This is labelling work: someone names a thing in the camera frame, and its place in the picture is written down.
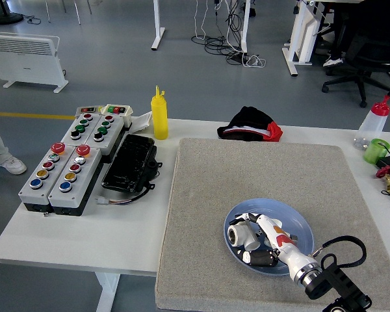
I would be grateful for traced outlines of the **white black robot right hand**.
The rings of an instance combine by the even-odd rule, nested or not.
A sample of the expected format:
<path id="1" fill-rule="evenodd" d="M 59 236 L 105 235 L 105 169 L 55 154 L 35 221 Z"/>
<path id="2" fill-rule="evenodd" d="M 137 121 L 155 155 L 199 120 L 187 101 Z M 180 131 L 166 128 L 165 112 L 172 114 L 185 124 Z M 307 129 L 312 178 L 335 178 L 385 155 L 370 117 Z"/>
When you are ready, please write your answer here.
<path id="1" fill-rule="evenodd" d="M 259 250 L 261 243 L 250 223 L 259 226 L 260 233 L 266 237 L 269 250 Z M 243 247 L 237 251 L 237 257 L 251 267 L 274 267 L 278 262 L 289 268 L 291 279 L 304 287 L 322 272 L 317 261 L 303 254 L 296 243 L 277 223 L 264 214 L 243 213 L 229 222 L 227 239 L 232 247 Z"/>

